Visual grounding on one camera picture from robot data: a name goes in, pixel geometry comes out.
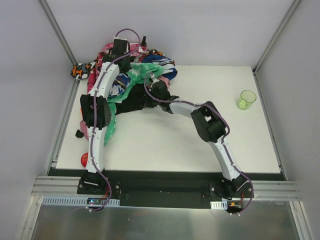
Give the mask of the pink camouflage cloth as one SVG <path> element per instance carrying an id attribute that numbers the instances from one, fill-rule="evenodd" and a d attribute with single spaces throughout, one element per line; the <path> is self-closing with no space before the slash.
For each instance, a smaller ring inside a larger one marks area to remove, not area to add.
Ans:
<path id="1" fill-rule="evenodd" d="M 87 79 L 87 91 L 89 92 L 101 72 L 103 57 L 111 52 L 113 43 L 108 43 L 98 53 L 97 58 L 89 63 L 77 63 L 71 70 L 71 76 L 75 80 Z M 137 52 L 133 50 L 138 46 L 136 43 L 130 45 L 130 66 L 128 72 L 121 72 L 112 84 L 108 96 L 108 105 L 112 114 L 111 122 L 106 131 L 104 142 L 113 136 L 116 131 L 116 115 L 139 111 L 147 107 L 145 98 L 146 93 L 143 86 L 147 73 L 151 72 L 154 76 L 163 81 L 167 86 L 173 80 L 178 71 L 175 61 L 163 55 L 157 49 L 148 49 L 147 44 L 140 45 Z"/>

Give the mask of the black cloth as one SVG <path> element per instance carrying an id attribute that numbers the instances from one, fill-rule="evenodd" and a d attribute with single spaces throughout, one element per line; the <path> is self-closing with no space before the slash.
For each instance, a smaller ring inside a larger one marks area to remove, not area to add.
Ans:
<path id="1" fill-rule="evenodd" d="M 96 100 L 97 103 L 95 129 L 100 130 L 101 127 L 105 126 L 105 114 L 108 114 L 109 117 L 107 121 L 109 125 L 107 126 L 104 135 L 104 142 L 107 143 L 116 131 L 116 115 L 140 111 L 144 108 L 154 108 L 157 105 L 160 105 L 165 111 L 168 111 L 169 108 L 166 107 L 165 102 L 171 102 L 178 98 L 175 95 L 170 95 L 167 86 L 163 83 L 160 84 L 160 87 L 154 87 L 152 91 L 150 91 L 150 95 L 147 94 L 142 83 L 135 84 L 128 92 L 128 96 L 120 102 L 114 102 L 115 98 L 111 98 L 110 101 L 107 101 L 102 96 L 93 97 L 89 94 L 83 94 L 80 97 L 82 121 L 80 122 L 80 129 L 77 130 L 75 136 L 77 138 L 89 138 L 86 121 L 89 121 L 91 126 L 94 125 L 94 100 Z"/>

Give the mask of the green white cloth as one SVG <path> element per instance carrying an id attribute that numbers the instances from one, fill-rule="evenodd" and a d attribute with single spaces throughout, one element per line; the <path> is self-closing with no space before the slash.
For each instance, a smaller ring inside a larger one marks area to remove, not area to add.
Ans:
<path id="1" fill-rule="evenodd" d="M 111 111 L 111 121 L 104 136 L 104 145 L 112 138 L 116 131 L 116 115 L 139 111 L 147 107 L 144 80 L 148 73 L 163 81 L 167 86 L 170 80 L 164 76 L 164 68 L 155 63 L 132 63 L 131 70 L 121 72 L 112 84 L 107 99 Z"/>

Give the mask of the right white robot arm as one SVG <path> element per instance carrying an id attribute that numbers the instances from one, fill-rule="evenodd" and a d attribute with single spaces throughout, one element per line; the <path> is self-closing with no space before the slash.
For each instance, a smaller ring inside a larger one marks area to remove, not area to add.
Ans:
<path id="1" fill-rule="evenodd" d="M 210 145 L 221 168 L 222 181 L 214 187 L 215 194 L 227 200 L 235 197 L 251 180 L 241 171 L 231 153 L 227 141 L 230 126 L 215 105 L 211 101 L 196 104 L 171 95 L 162 81 L 156 81 L 150 87 L 144 83 L 143 87 L 152 103 L 163 111 L 192 119 L 197 134 Z"/>

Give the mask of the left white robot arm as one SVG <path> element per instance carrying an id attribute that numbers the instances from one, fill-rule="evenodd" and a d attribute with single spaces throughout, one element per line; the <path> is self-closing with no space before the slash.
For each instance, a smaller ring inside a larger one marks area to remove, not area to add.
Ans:
<path id="1" fill-rule="evenodd" d="M 109 52 L 102 52 L 100 73 L 96 82 L 87 94 L 80 97 L 89 147 L 85 171 L 78 183 L 78 194 L 112 194 L 110 183 L 103 175 L 105 134 L 112 120 L 107 99 L 119 73 L 126 73 L 131 69 L 131 54 L 145 46 L 145 37 L 140 39 L 133 49 L 130 49 L 130 43 L 126 39 L 115 37 Z"/>

